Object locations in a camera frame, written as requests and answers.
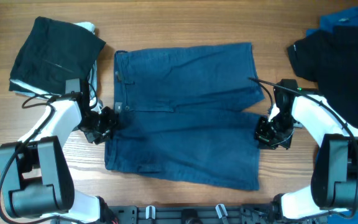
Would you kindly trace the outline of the blue denim shorts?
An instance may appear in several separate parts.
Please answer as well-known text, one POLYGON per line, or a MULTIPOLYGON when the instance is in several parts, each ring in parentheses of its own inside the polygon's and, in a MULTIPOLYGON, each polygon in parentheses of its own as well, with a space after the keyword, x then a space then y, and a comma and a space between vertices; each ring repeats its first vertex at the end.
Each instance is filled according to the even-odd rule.
POLYGON ((117 51, 107 170, 239 190, 259 189, 263 100, 248 42, 117 51))

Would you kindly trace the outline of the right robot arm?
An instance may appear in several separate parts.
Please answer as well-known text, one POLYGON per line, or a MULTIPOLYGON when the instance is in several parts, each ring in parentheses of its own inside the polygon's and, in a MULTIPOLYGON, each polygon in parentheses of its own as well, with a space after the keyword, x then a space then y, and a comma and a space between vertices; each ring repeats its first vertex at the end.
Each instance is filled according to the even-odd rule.
POLYGON ((269 223, 300 223, 358 212, 358 129, 341 118, 318 90, 300 88, 296 80, 273 84, 271 113, 261 117, 254 137, 262 149, 289 149, 296 126, 305 127, 318 143, 310 186, 279 194, 269 205, 255 208, 269 223))

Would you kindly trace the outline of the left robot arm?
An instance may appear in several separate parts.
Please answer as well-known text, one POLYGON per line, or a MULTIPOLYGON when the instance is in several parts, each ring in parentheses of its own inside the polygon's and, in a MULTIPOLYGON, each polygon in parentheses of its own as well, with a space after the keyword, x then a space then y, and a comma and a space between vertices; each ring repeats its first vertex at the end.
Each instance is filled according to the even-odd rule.
POLYGON ((67 80, 65 94, 44 93, 44 115, 20 140, 0 146, 0 217, 6 223, 118 223, 103 198, 75 190, 63 146, 80 130, 91 144, 112 138, 117 114, 90 105, 93 87, 67 80))

